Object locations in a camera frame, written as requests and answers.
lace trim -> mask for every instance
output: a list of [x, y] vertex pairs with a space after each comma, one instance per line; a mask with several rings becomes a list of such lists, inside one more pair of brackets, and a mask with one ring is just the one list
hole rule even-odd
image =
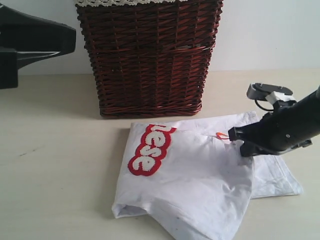
[[176, 0], [74, 0], [75, 4], [80, 7], [92, 6], [104, 6], [109, 7], [112, 5], [123, 6], [123, 5], [137, 5], [137, 4], [149, 4], [156, 3], [160, 4], [163, 2], [173, 3]]

black machine part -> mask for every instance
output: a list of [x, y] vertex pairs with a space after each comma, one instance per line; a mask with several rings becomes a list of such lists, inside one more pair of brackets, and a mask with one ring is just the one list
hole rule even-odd
[[73, 53], [76, 30], [0, 3], [0, 89], [18, 86], [18, 69]]
[[[267, 94], [275, 89], [287, 96], [292, 93], [288, 88], [264, 86], [261, 83], [251, 84], [247, 96], [256, 101], [266, 101]], [[264, 115], [259, 122], [229, 130], [231, 141], [244, 141], [240, 147], [243, 157], [281, 155], [299, 147], [305, 148], [312, 144], [311, 138], [320, 134], [320, 87], [299, 102], [278, 99], [273, 108], [274, 111]]]

white wall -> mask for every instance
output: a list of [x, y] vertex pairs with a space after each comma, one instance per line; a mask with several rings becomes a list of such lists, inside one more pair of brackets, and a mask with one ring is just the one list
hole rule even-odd
[[[77, 29], [73, 54], [23, 68], [30, 74], [92, 72], [73, 0], [0, 0], [26, 14]], [[320, 0], [224, 0], [210, 69], [320, 68]]]

table surface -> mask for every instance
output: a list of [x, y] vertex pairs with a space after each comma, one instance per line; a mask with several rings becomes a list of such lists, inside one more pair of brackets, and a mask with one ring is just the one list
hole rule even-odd
[[[210, 72], [203, 108], [192, 117], [257, 111], [251, 82], [286, 86], [297, 100], [315, 91], [320, 69]], [[1, 240], [172, 240], [151, 217], [114, 219], [111, 205], [134, 119], [99, 115], [91, 75], [22, 76], [0, 91]], [[235, 240], [320, 239], [320, 137], [284, 156], [299, 196], [250, 202]]]

wicker basket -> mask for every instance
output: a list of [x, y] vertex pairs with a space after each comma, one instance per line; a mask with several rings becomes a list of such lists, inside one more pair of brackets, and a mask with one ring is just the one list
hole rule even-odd
[[222, 6], [222, 0], [77, 4], [100, 114], [150, 118], [199, 112]]

